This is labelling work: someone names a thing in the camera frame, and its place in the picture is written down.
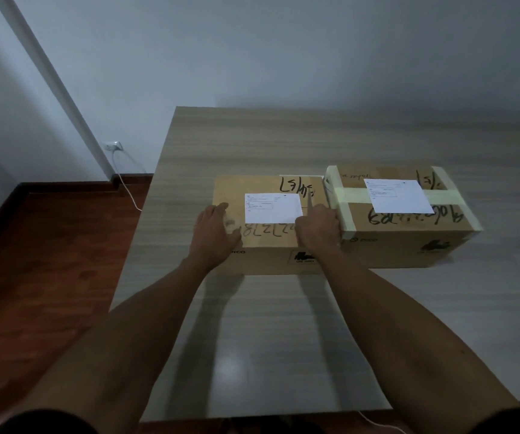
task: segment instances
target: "power cord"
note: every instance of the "power cord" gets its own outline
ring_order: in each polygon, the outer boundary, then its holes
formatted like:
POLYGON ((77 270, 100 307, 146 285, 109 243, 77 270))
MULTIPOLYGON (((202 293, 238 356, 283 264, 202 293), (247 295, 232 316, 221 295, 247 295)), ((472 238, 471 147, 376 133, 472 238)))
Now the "power cord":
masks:
POLYGON ((132 199, 132 201, 133 201, 133 205, 135 205, 135 208, 137 208, 139 211, 142 211, 142 210, 137 206, 137 204, 135 203, 135 199, 133 199, 132 192, 129 191, 129 189, 127 188, 127 186, 126 186, 125 183, 123 182, 123 178, 121 178, 121 174, 120 174, 119 171, 117 170, 117 165, 115 164, 115 152, 116 152, 115 149, 114 149, 113 151, 111 151, 111 161, 113 161, 113 168, 115 169, 115 173, 119 176, 119 181, 121 181, 121 184, 123 184, 123 187, 125 187, 125 190, 127 190, 127 193, 129 193, 129 196, 130 196, 130 198, 132 199))
POLYGON ((401 428, 399 428, 398 426, 393 426, 393 425, 383 425, 382 423, 377 423, 377 422, 373 422, 371 419, 369 419, 367 416, 365 416, 362 412, 360 411, 357 411, 358 414, 360 414, 367 422, 371 423, 372 425, 375 425, 375 426, 380 426, 381 428, 392 428, 392 429, 396 429, 398 430, 399 432, 402 432, 402 434, 407 434, 405 431, 403 431, 401 428))

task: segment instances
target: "person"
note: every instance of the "person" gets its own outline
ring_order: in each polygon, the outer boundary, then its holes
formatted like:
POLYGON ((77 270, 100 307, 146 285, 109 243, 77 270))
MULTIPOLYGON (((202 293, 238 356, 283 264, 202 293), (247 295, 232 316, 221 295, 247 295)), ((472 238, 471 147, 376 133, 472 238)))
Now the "person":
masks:
MULTIPOLYGON (((181 264, 75 343, 0 434, 133 433, 194 294, 240 241, 238 230, 225 231, 226 208, 202 211, 181 264)), ((425 307, 343 252, 334 210, 316 205, 295 231, 382 391, 416 433, 520 432, 520 403, 481 359, 425 307)))

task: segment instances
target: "electrical outlet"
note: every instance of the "electrical outlet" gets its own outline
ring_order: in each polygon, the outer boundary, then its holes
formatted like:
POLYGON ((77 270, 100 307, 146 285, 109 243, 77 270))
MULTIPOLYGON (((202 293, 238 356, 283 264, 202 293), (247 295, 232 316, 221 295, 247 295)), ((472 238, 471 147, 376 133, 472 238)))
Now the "electrical outlet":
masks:
POLYGON ((105 150, 109 150, 109 151, 123 150, 123 145, 121 144, 121 142, 108 142, 108 143, 104 143, 103 146, 104 146, 105 150))

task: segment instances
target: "brown cardboard box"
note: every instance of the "brown cardboard box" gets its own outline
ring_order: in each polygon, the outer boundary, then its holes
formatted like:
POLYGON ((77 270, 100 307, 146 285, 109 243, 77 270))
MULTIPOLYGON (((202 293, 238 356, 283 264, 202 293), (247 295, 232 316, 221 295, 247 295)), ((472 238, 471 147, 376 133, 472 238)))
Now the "brown cardboard box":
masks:
POLYGON ((329 166, 324 185, 341 221, 343 249, 369 268, 428 267, 482 231, 440 167, 329 166), (376 213, 365 178, 417 180, 434 213, 376 213))
POLYGON ((313 204, 328 207, 320 176, 219 176, 214 185, 214 202, 228 203, 226 230, 242 232, 242 244, 217 272, 220 274, 314 274, 319 264, 298 247, 294 224, 246 224, 244 195, 246 193, 298 193, 302 211, 306 214, 308 192, 313 204))

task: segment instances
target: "table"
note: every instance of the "table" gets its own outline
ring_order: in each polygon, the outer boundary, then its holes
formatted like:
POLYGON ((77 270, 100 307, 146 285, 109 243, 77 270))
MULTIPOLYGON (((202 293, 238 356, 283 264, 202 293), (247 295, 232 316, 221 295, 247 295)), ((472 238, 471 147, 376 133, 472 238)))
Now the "table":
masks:
MULTIPOLYGON (((451 327, 520 399, 517 126, 177 108, 112 308, 179 264, 216 175, 321 175, 356 161, 440 165, 455 180, 486 231, 433 268, 377 273, 451 327)), ((142 420, 388 407, 323 277, 211 275, 142 420)))

